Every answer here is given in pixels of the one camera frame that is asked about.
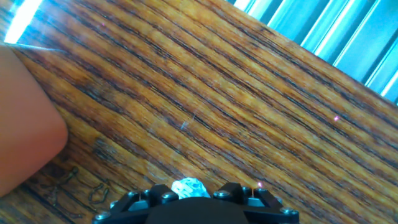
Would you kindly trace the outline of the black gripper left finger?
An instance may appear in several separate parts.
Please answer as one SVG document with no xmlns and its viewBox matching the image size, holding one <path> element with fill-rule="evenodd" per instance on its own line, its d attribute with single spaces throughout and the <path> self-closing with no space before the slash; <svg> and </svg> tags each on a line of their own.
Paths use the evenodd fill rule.
<svg viewBox="0 0 398 224">
<path fill-rule="evenodd" d="M 145 223 L 156 206 L 178 199 L 179 196 L 164 184 L 156 184 L 143 191 L 132 190 L 111 202 L 109 210 L 95 215 L 92 224 Z"/>
</svg>

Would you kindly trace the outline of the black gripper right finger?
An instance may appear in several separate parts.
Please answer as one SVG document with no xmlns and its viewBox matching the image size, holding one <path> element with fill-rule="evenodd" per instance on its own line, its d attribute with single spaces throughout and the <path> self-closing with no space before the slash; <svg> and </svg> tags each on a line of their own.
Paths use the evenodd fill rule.
<svg viewBox="0 0 398 224">
<path fill-rule="evenodd" d="M 299 223 L 299 212 L 286 207 L 280 198 L 262 187 L 250 188 L 237 182 L 228 182 L 213 193 L 213 199 L 237 206 L 248 223 Z"/>
</svg>

